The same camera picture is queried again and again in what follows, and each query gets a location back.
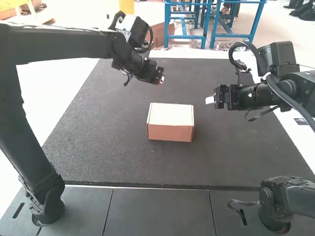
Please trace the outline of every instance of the black cable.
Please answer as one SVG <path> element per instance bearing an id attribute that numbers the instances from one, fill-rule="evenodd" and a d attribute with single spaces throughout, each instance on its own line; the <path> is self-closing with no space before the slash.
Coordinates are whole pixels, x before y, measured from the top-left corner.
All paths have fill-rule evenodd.
<path id="1" fill-rule="evenodd" d="M 110 24 L 110 26 L 108 27 L 109 30 L 115 30 L 116 31 L 116 23 L 119 20 L 120 17 L 122 17 L 123 19 L 125 18 L 126 14 L 124 14 L 124 12 L 119 11 L 114 15 L 113 21 Z"/>
<path id="2" fill-rule="evenodd" d="M 148 51 L 151 46 L 152 46 L 152 43 L 153 43 L 153 30 L 152 28 L 148 25 L 149 27 L 149 32 L 150 32 L 150 43 L 147 47 L 143 47 L 143 48 L 134 48 L 134 50 L 137 52 L 137 53 L 145 53 L 146 51 Z"/>
<path id="3" fill-rule="evenodd" d="M 271 88 L 271 90 L 283 101 L 285 101 L 288 105 L 290 105 L 293 109 L 295 109 L 298 113 L 301 114 L 301 116 L 306 120 L 306 122 L 309 124 L 313 132 L 315 133 L 315 120 L 313 117 L 308 113 L 308 111 L 302 107 L 298 102 L 296 102 L 294 99 L 289 97 L 285 92 L 283 92 L 278 86 L 278 78 L 268 72 L 265 75 L 266 81 L 268 86 Z"/>
<path id="4" fill-rule="evenodd" d="M 251 112 L 253 109 L 249 109 L 249 110 L 245 113 L 245 119 L 246 119 L 247 121 L 249 121 L 249 122 L 255 121 L 255 120 L 257 120 L 257 119 L 263 117 L 264 115 L 266 115 L 266 114 L 268 114 L 268 113 L 270 113 L 270 112 L 273 112 L 274 110 L 276 110 L 276 109 L 279 108 L 279 107 L 280 107 L 280 106 L 275 106 L 275 107 L 273 107 L 273 108 L 269 108 L 268 110 L 263 111 L 263 112 L 261 112 L 259 115 L 254 116 L 254 117 L 252 117 L 252 118 L 249 118 L 249 114 L 250 114 L 250 112 Z"/>
<path id="5" fill-rule="evenodd" d="M 255 205 L 260 205 L 260 201 L 258 202 L 251 202 L 251 203 L 245 203 L 239 200 L 235 200 L 235 199 L 231 199 L 227 201 L 227 207 L 230 208 L 231 210 L 237 212 L 242 219 L 244 218 L 244 214 L 241 212 L 240 209 L 237 209 L 236 207 L 232 206 L 232 204 L 235 205 L 239 205 L 239 206 L 243 206 L 243 207 L 251 207 L 251 206 L 255 206 Z"/>
<path id="6" fill-rule="evenodd" d="M 233 58 L 233 53 L 234 53 L 235 49 L 238 47 L 247 47 L 252 51 L 252 53 L 256 57 L 257 70 L 258 70 L 259 76 L 264 76 L 266 73 L 269 72 L 268 67 L 266 65 L 266 62 L 264 61 L 262 56 L 259 54 L 258 49 L 252 43 L 245 42 L 245 41 L 239 41 L 239 42 L 234 43 L 231 46 L 230 50 L 228 51 L 228 58 L 229 58 L 230 62 L 232 63 L 232 65 L 234 65 L 235 67 L 237 67 L 241 70 L 246 70 L 246 68 L 244 68 L 244 66 L 240 65 Z"/>
<path id="7" fill-rule="evenodd" d="M 300 64 L 300 66 L 308 67 L 308 68 L 311 68 L 311 69 L 314 69 L 314 70 L 315 70 L 315 68 L 314 68 L 314 67 L 311 67 L 311 66 L 301 65 L 301 64 Z"/>

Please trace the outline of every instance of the robotic arm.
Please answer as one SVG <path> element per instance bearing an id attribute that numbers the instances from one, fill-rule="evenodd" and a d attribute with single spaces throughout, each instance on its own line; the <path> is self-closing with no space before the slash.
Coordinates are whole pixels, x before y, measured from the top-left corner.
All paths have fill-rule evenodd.
<path id="1" fill-rule="evenodd" d="M 245 86 L 240 82 L 250 75 L 250 69 L 233 58 L 234 50 L 240 46 L 249 47 L 254 53 L 261 83 Z M 216 109 L 222 109 L 226 104 L 230 111 L 248 111 L 245 116 L 248 121 L 254 121 L 276 108 L 282 112 L 294 108 L 315 132 L 312 118 L 315 117 L 315 70 L 300 72 L 291 42 L 273 43 L 259 49 L 247 42 L 237 42 L 230 48 L 229 59 L 236 68 L 239 82 L 215 88 L 214 95 L 206 99 L 207 104 L 214 103 Z M 250 111 L 266 106 L 276 107 L 248 118 Z"/>
<path id="2" fill-rule="evenodd" d="M 269 230 L 284 234 L 290 229 L 294 214 L 315 218 L 315 184 L 294 177 L 276 177 L 260 185 L 258 212 Z"/>
<path id="3" fill-rule="evenodd" d="M 164 69 L 138 54 L 150 46 L 142 47 L 148 45 L 148 31 L 152 40 L 146 22 L 123 12 L 115 15 L 108 30 L 0 23 L 0 148 L 19 173 L 34 224 L 49 225 L 62 216 L 64 181 L 28 124 L 16 65 L 54 59 L 113 59 L 112 67 L 128 75 L 124 85 L 132 77 L 159 85 Z"/>
<path id="4" fill-rule="evenodd" d="M 244 85 L 242 82 L 250 75 L 250 69 L 233 58 L 234 50 L 240 46 L 246 46 L 254 53 L 261 83 Z M 294 108 L 315 132 L 315 70 L 300 72 L 291 42 L 272 43 L 259 49 L 247 42 L 237 42 L 230 48 L 229 59 L 236 68 L 238 84 L 218 86 L 214 96 L 206 98 L 207 104 L 213 103 L 216 109 L 222 109 L 226 104 L 230 111 L 245 110 L 248 121 L 254 121 L 276 108 L 282 112 Z M 251 110 L 266 106 L 275 107 L 248 118 Z M 285 234 L 290 229 L 294 214 L 315 218 L 314 197 L 314 183 L 294 177 L 275 177 L 261 183 L 259 202 L 229 202 L 245 206 L 260 204 L 258 215 L 262 224 L 270 231 Z M 229 202 L 228 207 L 236 210 Z"/>

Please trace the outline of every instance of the brown cardboard box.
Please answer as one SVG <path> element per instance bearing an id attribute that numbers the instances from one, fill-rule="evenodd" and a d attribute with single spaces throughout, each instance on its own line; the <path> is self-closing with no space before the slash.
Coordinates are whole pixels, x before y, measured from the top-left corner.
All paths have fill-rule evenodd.
<path id="1" fill-rule="evenodd" d="M 158 48 L 164 45 L 164 22 L 157 25 L 151 26 L 153 31 L 153 48 Z M 171 23 L 168 25 L 168 34 L 174 35 L 175 33 L 175 24 Z M 150 41 L 150 33 L 148 32 L 146 36 L 146 41 Z"/>
<path id="2" fill-rule="evenodd" d="M 34 8 L 37 8 L 43 4 L 42 0 L 31 0 L 31 2 L 32 2 Z M 27 11 L 27 10 L 29 10 L 29 6 L 27 4 L 23 4 L 23 5 L 21 5 L 21 9 L 24 11 L 25 10 Z"/>
<path id="3" fill-rule="evenodd" d="M 150 104 L 148 139 L 191 142 L 193 128 L 193 105 Z"/>
<path id="4" fill-rule="evenodd" d="M 0 20 L 6 20 L 6 19 L 9 19 L 13 16 L 16 16 L 15 8 L 5 10 L 5 11 L 0 11 Z"/>

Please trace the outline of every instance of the blue shelf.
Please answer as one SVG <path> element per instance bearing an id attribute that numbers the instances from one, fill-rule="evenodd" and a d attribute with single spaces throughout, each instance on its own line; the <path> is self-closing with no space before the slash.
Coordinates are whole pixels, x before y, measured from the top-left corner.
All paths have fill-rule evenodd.
<path id="1" fill-rule="evenodd" d="M 231 10 L 230 14 L 220 14 L 219 11 L 216 11 L 212 6 L 216 5 L 217 9 L 221 8 L 222 3 L 230 3 Z M 256 16 L 252 25 L 252 30 L 249 34 L 239 34 L 233 33 L 232 26 L 234 22 L 234 17 L 236 13 L 236 3 L 246 3 L 246 4 L 259 4 L 258 9 L 256 12 Z M 214 25 L 211 33 L 211 40 L 210 40 L 210 48 L 214 48 L 214 44 L 216 41 L 216 37 L 226 37 L 226 38 L 245 38 L 248 39 L 249 42 L 253 41 L 255 36 L 257 26 L 259 23 L 259 19 L 264 7 L 266 0 L 260 1 L 247 1 L 247 0 L 217 0 L 217 4 L 213 4 L 212 0 L 190 0 L 189 2 L 174 2 L 173 0 L 165 0 L 165 28 L 164 28 L 164 47 L 168 47 L 168 40 L 171 38 L 175 39 L 196 39 L 201 40 L 201 49 L 205 49 L 206 40 L 207 40 L 207 32 L 209 27 L 209 20 L 210 18 L 214 18 Z M 180 11 L 172 11 L 172 6 L 178 6 Z M 185 11 L 184 6 L 188 6 L 189 10 Z M 199 13 L 201 9 L 201 20 L 199 21 Z M 185 14 L 191 16 L 177 16 L 178 14 Z M 170 20 L 181 20 L 183 34 L 182 35 L 168 35 L 168 24 Z M 226 24 L 224 19 L 229 19 L 230 22 Z M 200 25 L 203 30 L 203 35 L 188 35 L 186 23 L 194 21 L 194 28 L 197 29 L 198 25 Z M 217 26 L 218 24 L 222 25 L 226 33 L 217 33 Z"/>

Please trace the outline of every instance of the box lid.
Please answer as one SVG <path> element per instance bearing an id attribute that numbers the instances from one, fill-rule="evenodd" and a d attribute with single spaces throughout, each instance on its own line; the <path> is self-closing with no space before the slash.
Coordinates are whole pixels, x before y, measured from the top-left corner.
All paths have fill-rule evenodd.
<path id="1" fill-rule="evenodd" d="M 193 106 L 151 103 L 147 123 L 155 125 L 193 126 Z"/>

